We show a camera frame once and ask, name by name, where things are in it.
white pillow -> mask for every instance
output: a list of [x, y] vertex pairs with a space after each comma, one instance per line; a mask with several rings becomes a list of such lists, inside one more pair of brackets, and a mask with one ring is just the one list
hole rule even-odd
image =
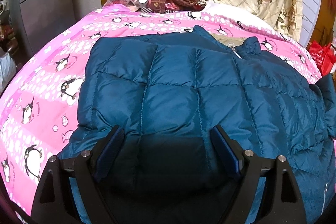
[[244, 25], [273, 30], [265, 21], [244, 9], [223, 3], [214, 3], [213, 0], [208, 1], [202, 12], [229, 17], [234, 21], [240, 21]]

blue puffer jacket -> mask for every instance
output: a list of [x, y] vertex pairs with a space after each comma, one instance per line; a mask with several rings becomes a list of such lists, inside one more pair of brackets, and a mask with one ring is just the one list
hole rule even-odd
[[[288, 158], [309, 223], [324, 199], [329, 203], [336, 133], [330, 75], [309, 85], [262, 51], [256, 37], [236, 51], [198, 26], [192, 33], [101, 38], [94, 45], [79, 126], [60, 156], [91, 149], [116, 124], [124, 128], [124, 144], [99, 186], [120, 224], [217, 223], [236, 186], [210, 142], [217, 124], [243, 149]], [[246, 223], [254, 221], [263, 185]], [[88, 222], [75, 184], [73, 190]]]

bed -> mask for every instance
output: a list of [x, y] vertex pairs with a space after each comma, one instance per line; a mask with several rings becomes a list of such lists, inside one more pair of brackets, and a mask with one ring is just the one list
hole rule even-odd
[[[0, 173], [10, 198], [30, 213], [48, 158], [64, 148], [77, 128], [85, 65], [101, 37], [191, 32], [199, 25], [229, 47], [236, 46], [230, 44], [235, 39], [224, 38], [242, 42], [244, 37], [256, 36], [262, 50], [286, 61], [309, 83], [321, 78], [300, 44], [271, 28], [249, 24], [212, 12], [145, 14], [116, 4], [93, 11], [55, 37], [29, 60], [0, 98]], [[70, 83], [72, 90], [61, 92]]]

penguin print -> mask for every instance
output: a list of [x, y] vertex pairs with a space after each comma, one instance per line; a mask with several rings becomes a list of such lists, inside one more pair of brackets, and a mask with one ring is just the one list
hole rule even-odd
[[300, 58], [300, 60], [301, 60], [301, 62], [302, 62], [303, 64], [306, 63], [306, 59], [305, 59], [305, 57], [304, 57], [303, 55], [298, 54], [298, 56], [299, 56], [299, 58]]
[[6, 121], [4, 122], [2, 128], [0, 129], [0, 134], [3, 132], [3, 130], [5, 129], [5, 127], [8, 125], [8, 119], [9, 118], [6, 119]]
[[242, 29], [242, 30], [245, 30], [245, 31], [248, 31], [249, 29], [246, 29], [242, 26], [242, 22], [241, 21], [237, 21], [237, 24], [238, 26]]
[[223, 34], [223, 35], [227, 35], [227, 32], [225, 32], [223, 29], [222, 29], [222, 26], [219, 25], [219, 29], [216, 29], [217, 32], [219, 32], [220, 34]]
[[273, 49], [273, 46], [267, 41], [266, 37], [265, 37], [265, 41], [261, 42], [261, 44], [264, 45], [265, 48], [268, 49], [269, 51]]
[[101, 37], [100, 31], [99, 31], [98, 33], [93, 34], [93, 35], [90, 36], [89, 38], [90, 38], [90, 39], [96, 39], [96, 38], [99, 38], [99, 37]]
[[141, 16], [141, 17], [152, 17], [152, 15], [149, 15], [149, 14], [141, 14], [139, 16]]
[[125, 24], [125, 26], [127, 26], [129, 29], [134, 29], [134, 28], [138, 27], [139, 25], [141, 25], [140, 22], [131, 22], [131, 23]]
[[115, 23], [120, 23], [122, 19], [120, 17], [117, 17], [117, 18], [112, 18], [112, 21]]
[[160, 21], [163, 22], [163, 23], [166, 23], [166, 24], [174, 24], [174, 22], [172, 22], [169, 19], [167, 19], [167, 20], [160, 20]]
[[185, 32], [193, 32], [193, 28], [183, 29]]
[[292, 60], [288, 59], [287, 57], [280, 56], [282, 60], [284, 60], [288, 65], [291, 65], [292, 67], [294, 66], [294, 63]]
[[33, 144], [31, 147], [28, 147], [25, 152], [25, 168], [26, 173], [32, 174], [34, 177], [37, 177], [40, 180], [40, 171], [41, 171], [41, 158], [42, 152], [35, 148], [36, 144]]
[[192, 19], [201, 19], [201, 12], [188, 12], [187, 15]]
[[21, 121], [22, 124], [28, 124], [32, 120], [34, 98], [35, 96], [33, 97], [30, 104], [22, 108], [22, 121]]
[[69, 57], [70, 57], [70, 54], [66, 58], [62, 58], [58, 62], [56, 62], [57, 66], [55, 68], [55, 71], [61, 71], [64, 68], [66, 68], [69, 62]]
[[61, 97], [66, 94], [71, 97], [73, 100], [76, 98], [76, 93], [79, 91], [84, 79], [76, 79], [72, 78], [70, 80], [65, 81], [61, 86]]
[[3, 173], [5, 175], [6, 182], [10, 182], [11, 176], [10, 176], [10, 168], [8, 164], [8, 154], [6, 153], [6, 159], [1, 162], [2, 168], [3, 168]]
[[282, 38], [285, 40], [285, 41], [290, 41], [289, 39], [285, 38], [284, 35], [282, 33], [280, 33], [280, 35], [282, 36]]

red bag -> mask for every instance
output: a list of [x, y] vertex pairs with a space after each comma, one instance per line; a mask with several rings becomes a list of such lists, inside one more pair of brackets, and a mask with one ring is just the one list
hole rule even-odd
[[315, 61], [322, 76], [330, 73], [333, 65], [336, 63], [336, 56], [333, 54], [330, 46], [331, 43], [329, 43], [327, 46], [322, 47], [314, 40], [309, 48], [309, 53]]

